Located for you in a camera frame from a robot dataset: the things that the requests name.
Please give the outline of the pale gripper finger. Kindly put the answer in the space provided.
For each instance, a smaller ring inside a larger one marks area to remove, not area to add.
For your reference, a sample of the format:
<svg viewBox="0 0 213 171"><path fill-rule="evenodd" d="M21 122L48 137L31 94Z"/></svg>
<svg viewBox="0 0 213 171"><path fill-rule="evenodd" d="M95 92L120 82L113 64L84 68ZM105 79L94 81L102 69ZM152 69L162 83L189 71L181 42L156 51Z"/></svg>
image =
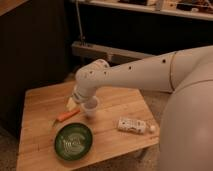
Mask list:
<svg viewBox="0 0 213 171"><path fill-rule="evenodd" d="M67 110L68 110L68 111L72 111L72 110L74 110L76 107L77 107L77 103L73 100L72 97L70 97L70 98L68 99L67 104L66 104Z"/></svg>

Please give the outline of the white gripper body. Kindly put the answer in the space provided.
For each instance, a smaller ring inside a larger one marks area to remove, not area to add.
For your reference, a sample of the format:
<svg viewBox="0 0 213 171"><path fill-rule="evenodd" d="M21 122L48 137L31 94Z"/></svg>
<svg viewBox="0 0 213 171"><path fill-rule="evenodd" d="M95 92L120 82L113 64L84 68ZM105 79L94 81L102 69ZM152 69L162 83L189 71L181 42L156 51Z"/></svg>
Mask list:
<svg viewBox="0 0 213 171"><path fill-rule="evenodd" d="M84 103L92 96L92 92L85 88L75 86L72 91L71 97L76 103Z"/></svg>

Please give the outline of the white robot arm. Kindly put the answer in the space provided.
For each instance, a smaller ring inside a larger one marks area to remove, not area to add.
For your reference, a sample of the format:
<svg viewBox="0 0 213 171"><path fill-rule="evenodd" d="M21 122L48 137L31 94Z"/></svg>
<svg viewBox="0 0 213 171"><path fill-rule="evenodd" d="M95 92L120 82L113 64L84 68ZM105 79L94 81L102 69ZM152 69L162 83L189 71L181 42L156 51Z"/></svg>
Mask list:
<svg viewBox="0 0 213 171"><path fill-rule="evenodd" d="M213 171L213 45L117 66L97 59L77 70L68 103L102 87L167 93L160 121L158 171Z"/></svg>

